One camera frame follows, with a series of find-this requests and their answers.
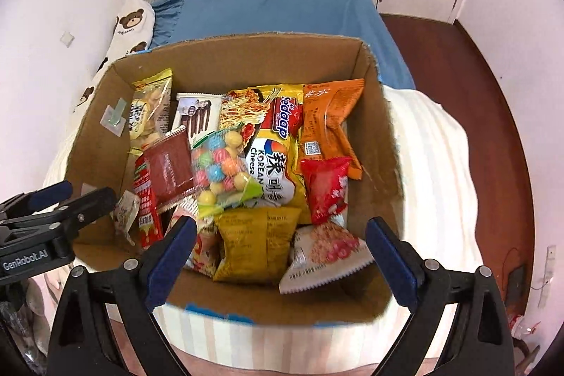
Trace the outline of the pale green chicken feet packet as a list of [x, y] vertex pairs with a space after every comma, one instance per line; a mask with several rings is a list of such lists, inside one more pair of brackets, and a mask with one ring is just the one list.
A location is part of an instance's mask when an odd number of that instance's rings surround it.
[[138, 217], [140, 206], [141, 199], [135, 193], [125, 190], [112, 212], [116, 233], [125, 237], [128, 244], [132, 246], [134, 246], [135, 243], [130, 236], [130, 230]]

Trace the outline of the red green snack packet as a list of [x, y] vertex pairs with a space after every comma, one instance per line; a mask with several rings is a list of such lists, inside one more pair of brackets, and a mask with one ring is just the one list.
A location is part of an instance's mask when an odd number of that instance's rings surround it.
[[140, 155], [135, 161], [133, 190], [140, 199], [138, 227], [141, 248], [146, 250], [155, 242], [162, 240], [164, 232], [163, 227], [161, 227], [161, 217], [157, 210], [157, 198], [144, 155]]

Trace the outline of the brown rectangular snack packet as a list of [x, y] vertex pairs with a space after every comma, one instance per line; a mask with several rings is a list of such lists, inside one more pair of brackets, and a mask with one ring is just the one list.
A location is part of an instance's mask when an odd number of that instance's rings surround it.
[[153, 142], [143, 156], [159, 214], [194, 193], [190, 145], [184, 126]]

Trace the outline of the orange mushroom panda chips bag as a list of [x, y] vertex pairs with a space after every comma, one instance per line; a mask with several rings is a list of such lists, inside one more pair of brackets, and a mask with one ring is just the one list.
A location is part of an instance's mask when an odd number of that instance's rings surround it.
[[169, 232], [181, 217], [192, 217], [197, 226], [197, 238], [185, 266], [213, 278], [221, 261], [222, 238], [213, 217], [200, 217], [198, 202], [193, 196], [178, 203], [171, 215]]

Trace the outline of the yellow peanut snack packet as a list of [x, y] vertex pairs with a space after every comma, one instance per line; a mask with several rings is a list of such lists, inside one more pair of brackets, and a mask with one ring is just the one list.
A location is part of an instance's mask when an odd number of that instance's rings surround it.
[[166, 135], [172, 83], [171, 69], [133, 83], [134, 95], [128, 118], [133, 150], [143, 150]]

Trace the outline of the white cranberry oat cookie packet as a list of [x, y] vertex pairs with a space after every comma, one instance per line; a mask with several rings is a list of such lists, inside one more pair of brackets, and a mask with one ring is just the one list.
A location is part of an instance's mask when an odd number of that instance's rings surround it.
[[366, 242], [326, 222], [294, 234], [290, 266], [279, 283], [283, 295], [311, 290], [346, 278], [374, 262]]

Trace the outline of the colourful candy balls bag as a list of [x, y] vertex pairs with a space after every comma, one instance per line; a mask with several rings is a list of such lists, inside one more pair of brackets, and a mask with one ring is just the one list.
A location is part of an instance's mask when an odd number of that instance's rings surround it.
[[263, 188], [247, 170], [243, 125], [211, 132], [191, 146], [200, 217], [214, 217], [260, 198]]

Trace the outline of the small red snack packet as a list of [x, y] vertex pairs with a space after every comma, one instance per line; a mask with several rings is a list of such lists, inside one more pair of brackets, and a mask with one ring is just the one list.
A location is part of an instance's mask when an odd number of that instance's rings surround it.
[[347, 208], [348, 170], [351, 158], [302, 159], [311, 223], [324, 224]]

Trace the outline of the orange sunflower seed packet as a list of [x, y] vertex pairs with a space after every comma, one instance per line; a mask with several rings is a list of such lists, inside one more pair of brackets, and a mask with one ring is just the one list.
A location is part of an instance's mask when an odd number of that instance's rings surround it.
[[364, 90], [364, 80], [307, 84], [303, 87], [303, 127], [299, 139], [299, 160], [350, 158], [348, 177], [361, 180], [362, 166], [342, 123], [350, 116]]

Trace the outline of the black floor socket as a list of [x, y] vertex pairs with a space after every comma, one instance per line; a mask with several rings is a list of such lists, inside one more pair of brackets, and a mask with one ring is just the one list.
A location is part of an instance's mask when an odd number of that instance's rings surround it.
[[509, 272], [506, 284], [506, 307], [519, 304], [525, 293], [526, 265], [521, 264]]

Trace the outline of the striped cream blanket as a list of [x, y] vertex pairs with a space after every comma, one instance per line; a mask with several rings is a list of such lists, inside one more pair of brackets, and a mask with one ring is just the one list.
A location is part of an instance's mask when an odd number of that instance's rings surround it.
[[[422, 258], [474, 271], [483, 260], [475, 240], [478, 199], [465, 130], [421, 92], [384, 87], [383, 94], [399, 148], [403, 201], [396, 214], [403, 238]], [[408, 311], [389, 302], [382, 317], [366, 325], [299, 328], [232, 322], [171, 304], [156, 308], [155, 316], [186, 364], [323, 374], [379, 362]]]

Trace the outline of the white chocolate stick packet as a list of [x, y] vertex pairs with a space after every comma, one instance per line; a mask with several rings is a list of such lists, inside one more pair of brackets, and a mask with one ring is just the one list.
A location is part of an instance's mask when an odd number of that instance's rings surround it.
[[221, 94], [177, 93], [177, 108], [172, 123], [175, 131], [184, 126], [190, 146], [219, 128]]

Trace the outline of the bear print pillow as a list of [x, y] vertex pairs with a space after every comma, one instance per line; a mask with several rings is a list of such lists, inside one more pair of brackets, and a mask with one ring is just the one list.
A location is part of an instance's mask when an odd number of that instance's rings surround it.
[[125, 1], [116, 16], [116, 24], [109, 49], [70, 116], [66, 129], [67, 135], [78, 129], [81, 119], [92, 102], [98, 83], [109, 67], [122, 57], [149, 48], [153, 38], [154, 25], [155, 12], [149, 3], [142, 0]]

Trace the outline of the milk carton cardboard box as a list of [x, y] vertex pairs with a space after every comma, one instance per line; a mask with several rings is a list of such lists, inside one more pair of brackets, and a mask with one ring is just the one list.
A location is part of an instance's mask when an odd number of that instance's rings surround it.
[[76, 195], [141, 201], [134, 237], [83, 230], [96, 270], [164, 240], [197, 242], [169, 306], [253, 325], [373, 322], [391, 295], [366, 247], [398, 224], [400, 167], [376, 58], [356, 38], [292, 33], [189, 40], [123, 57], [76, 112], [61, 175]]

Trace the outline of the Korean cheese noodle packet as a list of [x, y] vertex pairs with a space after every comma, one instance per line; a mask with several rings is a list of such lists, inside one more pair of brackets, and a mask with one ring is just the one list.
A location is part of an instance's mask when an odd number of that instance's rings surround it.
[[240, 130], [247, 172], [262, 186], [262, 196], [247, 207], [294, 207], [298, 223], [306, 225], [310, 210], [297, 165], [302, 126], [301, 84], [247, 87], [222, 98], [219, 127]]

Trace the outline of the blue bed sheet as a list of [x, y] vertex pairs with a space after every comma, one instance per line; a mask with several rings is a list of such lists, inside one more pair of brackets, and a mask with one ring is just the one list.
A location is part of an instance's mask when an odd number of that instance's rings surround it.
[[362, 40], [380, 81], [397, 90], [415, 83], [372, 0], [158, 0], [154, 48], [209, 37], [259, 32], [312, 33]]

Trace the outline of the white wall switch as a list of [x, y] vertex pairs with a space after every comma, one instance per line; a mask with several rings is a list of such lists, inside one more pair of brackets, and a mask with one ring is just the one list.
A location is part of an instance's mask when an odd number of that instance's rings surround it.
[[71, 47], [71, 44], [73, 43], [74, 39], [75, 39], [75, 36], [73, 34], [69, 33], [68, 31], [64, 31], [63, 34], [61, 35], [60, 42], [66, 48], [69, 48], [69, 47]]

